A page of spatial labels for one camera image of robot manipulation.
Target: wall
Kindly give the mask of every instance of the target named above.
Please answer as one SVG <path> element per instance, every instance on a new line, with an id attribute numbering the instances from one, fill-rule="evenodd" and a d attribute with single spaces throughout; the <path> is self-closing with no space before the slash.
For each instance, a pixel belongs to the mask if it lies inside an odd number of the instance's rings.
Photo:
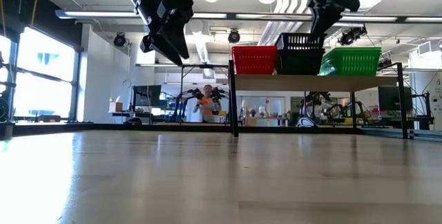
<path id="1" fill-rule="evenodd" d="M 132 85 L 136 86 L 146 86 L 154 85 L 154 74 L 155 68 L 152 67 L 141 67 L 135 66 L 137 61 L 143 60 L 147 54 L 140 50 L 140 43 L 134 43 L 131 45 L 131 68 L 130 68 L 130 79 Z"/>
<path id="2" fill-rule="evenodd" d="M 442 52 L 434 51 L 418 55 L 416 51 L 409 55 L 411 68 L 434 69 L 432 72 L 410 73 L 410 84 L 414 94 L 429 93 L 431 114 L 434 125 L 431 130 L 442 131 Z M 426 113 L 425 101 L 422 98 L 414 99 L 414 105 L 421 112 Z"/>
<path id="3" fill-rule="evenodd" d="M 79 121 L 121 123 L 121 118 L 114 118 L 108 113 L 109 99 L 116 100 L 121 96 L 124 109 L 128 108 L 130 57 L 95 34 L 89 25 L 83 28 L 81 44 L 85 52 L 80 66 Z"/>

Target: cardboard box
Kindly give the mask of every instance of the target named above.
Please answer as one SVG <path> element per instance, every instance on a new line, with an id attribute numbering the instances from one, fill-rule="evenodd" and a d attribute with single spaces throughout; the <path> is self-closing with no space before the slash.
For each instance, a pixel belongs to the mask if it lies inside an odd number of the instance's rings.
<path id="1" fill-rule="evenodd" d="M 119 113 L 123 111 L 122 102 L 109 102 L 109 113 Z"/>

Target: wooden floor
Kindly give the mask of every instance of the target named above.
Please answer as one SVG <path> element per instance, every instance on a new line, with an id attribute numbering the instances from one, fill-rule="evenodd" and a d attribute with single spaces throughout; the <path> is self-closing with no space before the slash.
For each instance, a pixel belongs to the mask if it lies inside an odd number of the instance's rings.
<path id="1" fill-rule="evenodd" d="M 0 223 L 442 223 L 442 144 L 88 131 L 0 142 Z"/>

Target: woman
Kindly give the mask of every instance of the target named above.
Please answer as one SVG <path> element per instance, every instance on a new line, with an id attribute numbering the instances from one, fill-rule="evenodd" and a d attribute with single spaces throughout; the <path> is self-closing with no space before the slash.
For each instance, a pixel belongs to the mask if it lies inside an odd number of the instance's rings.
<path id="1" fill-rule="evenodd" d="M 193 109 L 194 113 L 196 113 L 198 110 L 200 110 L 200 121 L 203 123 L 215 122 L 215 118 L 212 115 L 205 115 L 204 112 L 211 113 L 212 111 L 221 110 L 221 102 L 215 103 L 211 99 L 212 90 L 213 90 L 213 88 L 211 85 L 204 86 L 202 91 L 203 91 L 206 99 L 204 99 L 203 101 L 206 101 L 206 102 L 203 104 L 201 100 L 198 100 L 195 105 L 195 108 Z"/>

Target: monitor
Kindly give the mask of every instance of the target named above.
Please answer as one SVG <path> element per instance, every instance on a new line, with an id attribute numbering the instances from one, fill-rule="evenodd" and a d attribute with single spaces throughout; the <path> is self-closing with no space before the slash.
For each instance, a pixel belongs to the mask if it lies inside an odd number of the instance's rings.
<path id="1" fill-rule="evenodd" d="M 161 85 L 136 86 L 135 105 L 136 106 L 159 106 Z"/>
<path id="2" fill-rule="evenodd" d="M 404 88 L 405 110 L 413 109 L 412 89 Z M 398 86 L 380 86 L 378 87 L 379 111 L 400 111 L 399 105 L 399 87 Z"/>

